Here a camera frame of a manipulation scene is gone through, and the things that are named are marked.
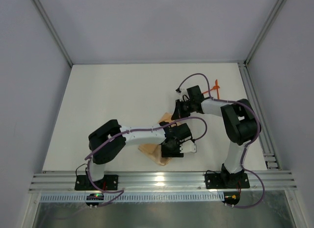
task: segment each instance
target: orange object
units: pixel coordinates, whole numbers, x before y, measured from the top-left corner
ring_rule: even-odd
[[[220,88],[220,87],[218,86],[218,80],[216,79],[216,81],[215,81],[215,86],[213,86],[213,87],[210,89],[210,91],[212,91],[212,90],[217,90],[217,99],[218,99],[218,100],[220,99],[220,97],[219,97],[219,91],[218,91],[219,88]]]

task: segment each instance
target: metal frame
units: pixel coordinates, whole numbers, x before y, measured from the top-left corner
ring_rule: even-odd
[[[40,198],[41,193],[30,194],[28,207],[24,215],[24,220],[22,222],[21,228],[33,227]]]
[[[273,25],[273,23],[275,22],[277,16],[279,15],[281,9],[283,8],[283,6],[285,5],[287,0],[277,0],[272,8],[272,10],[270,11],[265,23],[262,26],[261,31],[259,32],[256,40],[254,41],[253,46],[251,47],[249,54],[247,55],[247,58],[245,60],[245,64],[249,65],[252,58],[254,57],[256,51],[258,50],[258,48],[260,47],[261,43],[263,42],[264,38],[266,37],[267,33],[269,32],[271,26]]]
[[[251,106],[253,107],[254,111],[256,112],[262,126],[262,131],[259,136],[260,143],[263,149],[265,161],[266,162],[271,161],[271,164],[267,163],[267,167],[269,169],[276,168],[280,170],[281,169],[280,159],[278,159],[276,155],[275,147],[272,140],[273,138],[267,127],[267,122],[265,120],[265,117],[262,114],[261,105],[259,102],[257,92],[253,86],[250,72],[247,68],[247,65],[245,65],[244,63],[238,63],[238,67],[240,70],[240,74],[242,77],[243,86],[244,86],[247,98],[250,101]]]
[[[106,172],[119,175],[118,190],[127,192],[228,192],[234,189],[208,190],[205,185],[205,172]],[[258,171],[266,190],[295,190],[296,184],[290,171]],[[251,188],[243,191],[262,190],[261,183],[248,174]],[[74,172],[47,172],[35,174],[29,188],[30,193],[81,193],[75,191],[76,175]]]
[[[55,28],[53,27],[53,24],[51,23],[43,5],[40,2],[40,0],[31,0],[31,1],[33,2],[34,6],[37,9],[41,18],[43,19],[44,24],[47,26],[49,33],[53,37],[54,41],[56,42],[57,46],[59,47],[60,51],[62,52],[64,58],[67,60],[69,66],[72,68],[73,62],[71,61],[71,58],[70,58],[68,52],[66,51],[59,35],[57,34]]]
[[[305,213],[302,211],[303,204],[300,199],[299,191],[286,190],[285,192],[286,192],[287,201],[289,203],[289,207],[290,207],[296,226],[298,228],[312,227],[310,224],[308,224],[307,222],[308,219],[306,218]]]

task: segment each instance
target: gray wall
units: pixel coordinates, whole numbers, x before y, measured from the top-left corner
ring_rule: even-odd
[[[75,64],[244,60],[275,0],[40,0]]]
[[[314,217],[314,0],[287,0],[249,65],[282,165]]]
[[[0,223],[14,228],[47,152],[70,68],[30,0],[0,0]]]

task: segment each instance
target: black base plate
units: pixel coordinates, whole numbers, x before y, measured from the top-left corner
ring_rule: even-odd
[[[94,183],[104,190],[118,190],[118,175],[104,175],[103,179],[95,181]],[[90,183],[87,175],[78,175],[75,182],[75,190],[95,190]]]
[[[250,188],[249,178],[247,177],[246,173],[243,174],[240,183],[242,189]],[[226,188],[220,177],[220,173],[211,173],[208,171],[205,173],[205,184],[206,189],[237,189],[236,185],[234,187]]]

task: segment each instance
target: red wire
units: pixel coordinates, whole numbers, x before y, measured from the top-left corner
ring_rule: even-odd
[[[106,190],[106,181],[104,181],[103,190]]]

